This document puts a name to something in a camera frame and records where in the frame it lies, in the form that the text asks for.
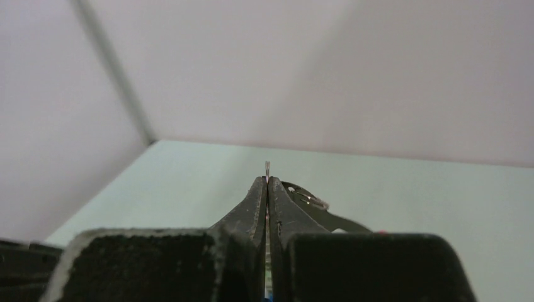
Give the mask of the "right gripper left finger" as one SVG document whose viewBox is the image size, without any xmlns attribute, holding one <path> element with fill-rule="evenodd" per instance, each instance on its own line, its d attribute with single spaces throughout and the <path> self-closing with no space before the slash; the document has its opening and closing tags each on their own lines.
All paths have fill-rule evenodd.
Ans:
<svg viewBox="0 0 534 302">
<path fill-rule="evenodd" d="M 42 301 L 262 301 L 267 183 L 208 228 L 97 228 L 75 236 Z"/>
</svg>

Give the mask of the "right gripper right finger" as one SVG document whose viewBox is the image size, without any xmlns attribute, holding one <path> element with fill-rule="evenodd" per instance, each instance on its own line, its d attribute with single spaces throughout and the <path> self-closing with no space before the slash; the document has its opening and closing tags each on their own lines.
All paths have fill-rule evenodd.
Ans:
<svg viewBox="0 0 534 302">
<path fill-rule="evenodd" d="M 275 301 L 475 301 L 453 247 L 428 233 L 348 231 L 311 217 L 268 181 Z"/>
</svg>

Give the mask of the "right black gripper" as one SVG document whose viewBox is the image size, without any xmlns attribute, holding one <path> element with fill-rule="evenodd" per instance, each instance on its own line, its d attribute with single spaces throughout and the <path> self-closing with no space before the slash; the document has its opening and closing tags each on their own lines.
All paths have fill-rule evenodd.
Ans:
<svg viewBox="0 0 534 302">
<path fill-rule="evenodd" d="M 1 239 L 1 301 L 39 301 L 63 249 Z"/>
</svg>

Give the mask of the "red-handled key organizer with rings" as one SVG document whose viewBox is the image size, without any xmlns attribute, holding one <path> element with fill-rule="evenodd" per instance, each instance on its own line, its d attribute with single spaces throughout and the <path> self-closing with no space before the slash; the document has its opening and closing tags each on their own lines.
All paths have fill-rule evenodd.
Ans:
<svg viewBox="0 0 534 302">
<path fill-rule="evenodd" d="M 331 233 L 386 234 L 386 231 L 373 231 L 361 223 L 330 213 L 327 202 L 302 186 L 287 181 L 281 181 L 281 184 L 289 198 L 302 211 Z"/>
</svg>

